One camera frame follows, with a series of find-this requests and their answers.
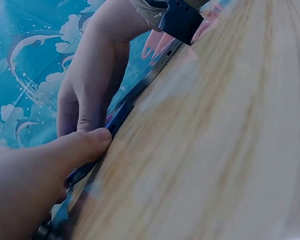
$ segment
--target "dolphin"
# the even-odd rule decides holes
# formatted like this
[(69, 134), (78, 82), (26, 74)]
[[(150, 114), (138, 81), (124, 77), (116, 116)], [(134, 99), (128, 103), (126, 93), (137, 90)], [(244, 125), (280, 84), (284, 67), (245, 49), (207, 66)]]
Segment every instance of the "dolphin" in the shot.
[(20, 138), (19, 138), (20, 130), (29, 129), (29, 128), (31, 128), (32, 125), (35, 125), (35, 124), (39, 124), (39, 122), (31, 121), (29, 119), (18, 119), (17, 120), (17, 124), (15, 126), (14, 133), (15, 133), (16, 139), (18, 140), (20, 147), (23, 147), (23, 144), (21, 143)]
[(63, 70), (65, 69), (65, 63), (72, 60), (74, 58), (75, 54), (73, 52), (70, 53), (62, 53), (59, 63), (63, 67)]
[(81, 17), (78, 22), (78, 28), (81, 33), (84, 33), (84, 29), (88, 24), (88, 19), (91, 18), (94, 13), (94, 11), (88, 11), (81, 14)]
[(12, 74), (15, 74), (16, 72), (17, 62), (15, 62), (14, 60), (24, 47), (29, 45), (43, 45), (47, 39), (58, 38), (62, 35), (63, 34), (60, 34), (59, 32), (53, 30), (33, 30), (24, 32), (20, 36), (16, 36), (10, 46), (8, 56), (6, 58), (8, 65), (11, 68)]

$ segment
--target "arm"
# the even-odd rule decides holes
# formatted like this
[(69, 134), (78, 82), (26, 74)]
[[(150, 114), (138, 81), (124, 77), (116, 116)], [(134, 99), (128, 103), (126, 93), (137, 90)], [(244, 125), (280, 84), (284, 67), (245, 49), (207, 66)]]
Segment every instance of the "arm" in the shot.
[(111, 140), (99, 128), (38, 147), (0, 149), (0, 240), (31, 238), (52, 206), (65, 199), (67, 176), (100, 157)]
[(130, 41), (150, 28), (129, 0), (107, 0), (90, 20), (58, 95), (57, 133), (101, 127), (127, 67)]

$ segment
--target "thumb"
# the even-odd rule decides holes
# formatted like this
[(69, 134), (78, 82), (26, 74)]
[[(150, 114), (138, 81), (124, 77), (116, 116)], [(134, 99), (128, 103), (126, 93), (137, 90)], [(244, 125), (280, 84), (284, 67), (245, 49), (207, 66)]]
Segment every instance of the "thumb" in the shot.
[(93, 162), (108, 149), (112, 136), (108, 129), (91, 132), (73, 132), (42, 146), (42, 154), (56, 170), (67, 177), (85, 163)]
[(94, 96), (86, 92), (84, 96), (78, 98), (79, 116), (77, 122), (78, 132), (90, 132), (103, 127), (108, 106), (105, 106), (100, 98), (100, 94), (93, 93)]

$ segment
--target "hand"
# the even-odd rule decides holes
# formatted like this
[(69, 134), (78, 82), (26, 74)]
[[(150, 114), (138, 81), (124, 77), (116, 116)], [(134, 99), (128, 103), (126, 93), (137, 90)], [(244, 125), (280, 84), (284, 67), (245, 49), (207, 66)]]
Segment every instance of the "hand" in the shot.
[(89, 21), (59, 90), (58, 137), (104, 126), (126, 71), (130, 41), (148, 30), (129, 0), (102, 4)]
[(64, 182), (107, 150), (106, 128), (74, 132), (48, 144), (0, 149), (0, 240), (29, 239), (65, 197)]

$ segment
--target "finger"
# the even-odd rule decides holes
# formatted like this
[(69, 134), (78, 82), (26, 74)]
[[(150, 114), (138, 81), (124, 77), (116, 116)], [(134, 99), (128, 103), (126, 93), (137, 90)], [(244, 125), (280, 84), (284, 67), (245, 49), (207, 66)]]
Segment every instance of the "finger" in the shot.
[(96, 92), (86, 92), (79, 101), (78, 132), (90, 132), (103, 127), (101, 117), (101, 96)]
[(66, 177), (87, 162), (93, 162), (109, 147), (112, 136), (108, 129), (92, 132), (73, 132), (39, 147), (37, 154), (44, 154), (49, 165)]
[(62, 137), (77, 130), (79, 103), (68, 83), (61, 86), (58, 93), (58, 108), (56, 112), (57, 136)]

